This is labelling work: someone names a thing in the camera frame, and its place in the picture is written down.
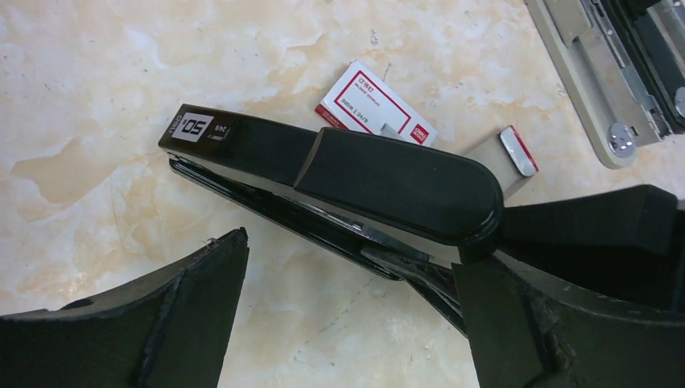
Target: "small box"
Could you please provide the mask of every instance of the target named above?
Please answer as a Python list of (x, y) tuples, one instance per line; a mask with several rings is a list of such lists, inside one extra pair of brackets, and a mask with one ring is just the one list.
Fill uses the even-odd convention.
[(430, 146), (438, 131), (359, 61), (353, 62), (317, 106), (335, 128), (401, 138)]

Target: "table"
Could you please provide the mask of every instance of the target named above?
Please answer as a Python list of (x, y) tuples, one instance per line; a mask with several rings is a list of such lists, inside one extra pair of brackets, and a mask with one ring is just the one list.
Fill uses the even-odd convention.
[(9, 0), (0, 314), (60, 308), (245, 226), (220, 386), (477, 386), (468, 341), (407, 285), (173, 175), (157, 148), (181, 103), (318, 130), (357, 58), (439, 130), (435, 148), (515, 125), (540, 173), (508, 205), (644, 182), (685, 196), (682, 138), (602, 166), (523, 0)]

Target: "beige marble floor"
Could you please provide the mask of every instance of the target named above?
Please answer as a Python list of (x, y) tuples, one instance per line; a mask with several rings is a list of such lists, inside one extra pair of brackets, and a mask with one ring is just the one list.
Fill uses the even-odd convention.
[(509, 205), (642, 182), (685, 196), (682, 138), (602, 167), (523, 0), (6, 0), (0, 314), (59, 308), (245, 226), (221, 386), (476, 386), (468, 342), (409, 287), (172, 175), (156, 146), (181, 103), (317, 130), (316, 102), (356, 58), (441, 150), (515, 124), (541, 172)]

